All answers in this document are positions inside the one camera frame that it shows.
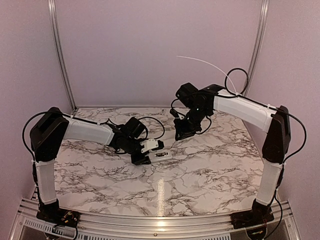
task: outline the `marble tabletop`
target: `marble tabletop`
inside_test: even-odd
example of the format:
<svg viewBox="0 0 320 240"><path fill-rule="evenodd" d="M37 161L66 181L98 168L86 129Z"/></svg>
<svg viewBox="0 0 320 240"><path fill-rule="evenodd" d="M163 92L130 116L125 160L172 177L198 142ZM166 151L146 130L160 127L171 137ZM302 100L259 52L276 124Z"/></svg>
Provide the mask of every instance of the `marble tabletop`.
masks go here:
<svg viewBox="0 0 320 240"><path fill-rule="evenodd" d="M251 208L263 162L243 122L215 112L203 135L174 140L169 108L81 108L76 116L124 124L130 117L152 116L165 127L161 138L171 160L131 164L128 154L94 142L64 140L55 161L55 187L61 207L126 216L196 216ZM143 122L149 137L162 128ZM203 129L209 121L203 121Z"/></svg>

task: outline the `aluminum frame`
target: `aluminum frame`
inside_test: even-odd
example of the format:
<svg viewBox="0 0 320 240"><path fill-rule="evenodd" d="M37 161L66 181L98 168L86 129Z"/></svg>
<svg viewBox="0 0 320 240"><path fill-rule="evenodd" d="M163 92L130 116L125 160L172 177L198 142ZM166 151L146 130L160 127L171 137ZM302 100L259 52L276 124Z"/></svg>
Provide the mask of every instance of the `aluminum frame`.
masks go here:
<svg viewBox="0 0 320 240"><path fill-rule="evenodd" d="M251 62L249 65L249 70L248 70L248 76L249 76L248 85L247 85L247 89L243 93L244 96L248 96L248 94L249 94L250 87L251 87L253 77L255 74L259 54L261 52L262 44L264 41L266 26L267 26L269 2L270 2L270 0L262 0L259 25L258 25L258 30L256 33L252 58L251 58Z"/></svg>
<svg viewBox="0 0 320 240"><path fill-rule="evenodd" d="M64 88L66 91L66 95L70 104L70 107L72 109L72 112L74 112L76 107L76 102L74 95L72 93L67 67L64 59L64 54L62 51L61 46L61 40L60 40L60 34L59 34L59 26L58 26L58 19L57 19L57 11L56 11L56 0L48 0L48 8L50 13L50 21L52 26L52 33L53 33L53 40L55 45L56 54L59 61L59 66L62 74L62 80L64 84Z"/></svg>
<svg viewBox="0 0 320 240"><path fill-rule="evenodd" d="M296 229L293 214L288 201L281 203L283 208L283 220L290 223L292 231L291 240L300 240L295 237ZM281 210L277 203L272 206L274 221L280 219ZM37 220L38 201L22 199L18 214L14 221L14 227L10 234L10 240L19 239L22 233L25 220ZM231 224L231 217L228 213L201 215L201 216L125 216L100 214L80 211L78 224L79 233L96 234L124 239L191 239L206 238L221 234L243 231L244 228L234 229Z"/></svg>

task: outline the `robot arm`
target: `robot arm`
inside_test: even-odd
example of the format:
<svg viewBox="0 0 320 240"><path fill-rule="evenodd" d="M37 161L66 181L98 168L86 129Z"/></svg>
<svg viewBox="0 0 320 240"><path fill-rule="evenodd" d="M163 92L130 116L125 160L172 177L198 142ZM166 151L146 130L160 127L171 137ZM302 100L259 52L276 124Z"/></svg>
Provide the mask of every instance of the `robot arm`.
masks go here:
<svg viewBox="0 0 320 240"><path fill-rule="evenodd" d="M284 106L275 110L242 97L230 95L224 87L212 84L198 90L191 83L186 83L176 92L176 97L189 112L181 119L179 113L171 108L175 116L175 139L181 140L194 136L201 131L201 121L212 116L214 110L236 116L253 124L267 133L263 148L264 162L260 188L249 212L238 212L231 215L235 229L272 221L270 205L275 190L283 177L283 162L291 140L288 109Z"/></svg>
<svg viewBox="0 0 320 240"><path fill-rule="evenodd" d="M39 211L37 218L57 225L76 227L79 213L59 208L55 190L54 160L62 140L91 141L123 150L131 155L135 165L150 164L150 153L163 149L160 140L138 139L146 129L132 117L126 124L98 124L79 118L67 117L52 107L31 129L31 148L34 152L33 178L38 186Z"/></svg>

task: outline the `white wall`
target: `white wall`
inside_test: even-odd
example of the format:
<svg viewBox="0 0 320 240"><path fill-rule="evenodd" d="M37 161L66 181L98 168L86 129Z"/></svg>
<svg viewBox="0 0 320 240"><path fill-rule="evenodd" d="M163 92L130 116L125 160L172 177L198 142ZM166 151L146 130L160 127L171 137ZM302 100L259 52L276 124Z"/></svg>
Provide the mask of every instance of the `white wall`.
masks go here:
<svg viewBox="0 0 320 240"><path fill-rule="evenodd" d="M270 1L267 28L249 97L284 105L308 132L303 151L287 161L281 199L289 199L302 240L320 239L320 1ZM289 152L300 147L302 128L291 120ZM250 126L261 147L265 135Z"/></svg>
<svg viewBox="0 0 320 240"><path fill-rule="evenodd" d="M78 106L169 106L181 84L223 84L250 64L261 0L57 1L64 58ZM235 80L238 89L244 76Z"/></svg>
<svg viewBox="0 0 320 240"><path fill-rule="evenodd" d="M0 4L0 238L8 239L22 197L34 189L22 143L29 117L51 106L70 111L53 43L47 1Z"/></svg>

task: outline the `white cable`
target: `white cable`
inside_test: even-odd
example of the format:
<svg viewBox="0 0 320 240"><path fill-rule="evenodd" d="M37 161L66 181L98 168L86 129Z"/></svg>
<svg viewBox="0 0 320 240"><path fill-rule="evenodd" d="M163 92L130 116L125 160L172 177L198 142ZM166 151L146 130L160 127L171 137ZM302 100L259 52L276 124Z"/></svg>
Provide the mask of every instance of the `white cable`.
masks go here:
<svg viewBox="0 0 320 240"><path fill-rule="evenodd" d="M203 62L203 63L205 63L205 64L209 64L209 65L211 65L212 67L215 67L216 69L218 69L220 72L222 72L222 73L230 80L230 82L231 82L231 84L232 84L232 87L233 87L233 89L234 89L234 94L237 95L236 87L235 87L234 83L232 82L231 78L230 78L224 71L222 71L219 67L217 67L216 65L213 65L213 64L210 63L210 62L207 62L207 61L204 61L204 60L201 60L201 59L198 59L198 58L194 58L194 57L189 57L189 56L176 56L176 57L178 57L178 58L183 58L183 59L196 60L196 61L199 61L199 62Z"/></svg>

